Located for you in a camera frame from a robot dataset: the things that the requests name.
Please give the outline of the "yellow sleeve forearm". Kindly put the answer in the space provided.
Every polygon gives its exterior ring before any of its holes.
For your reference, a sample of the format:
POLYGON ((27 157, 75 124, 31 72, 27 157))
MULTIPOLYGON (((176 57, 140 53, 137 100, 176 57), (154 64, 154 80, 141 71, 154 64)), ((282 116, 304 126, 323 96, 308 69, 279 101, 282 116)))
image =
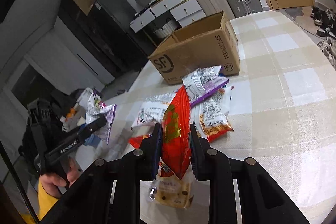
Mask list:
POLYGON ((58 177, 53 174, 44 174, 39 178, 38 184, 38 219, 41 220, 48 211, 58 201, 61 194, 58 186, 54 182, 58 181, 58 177))

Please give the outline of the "left hand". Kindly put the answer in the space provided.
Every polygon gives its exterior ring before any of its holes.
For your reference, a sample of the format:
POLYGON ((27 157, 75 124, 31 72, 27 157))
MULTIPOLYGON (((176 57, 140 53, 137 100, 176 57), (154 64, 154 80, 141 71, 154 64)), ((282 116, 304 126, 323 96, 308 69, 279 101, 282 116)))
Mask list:
POLYGON ((69 182, 69 186, 71 186, 79 178, 82 171, 77 162, 71 157, 68 160, 68 166, 69 170, 66 173, 66 180, 56 173, 46 173, 40 176, 39 182, 42 184, 42 187, 47 194, 59 199, 62 196, 59 187, 65 187, 67 182, 69 182))

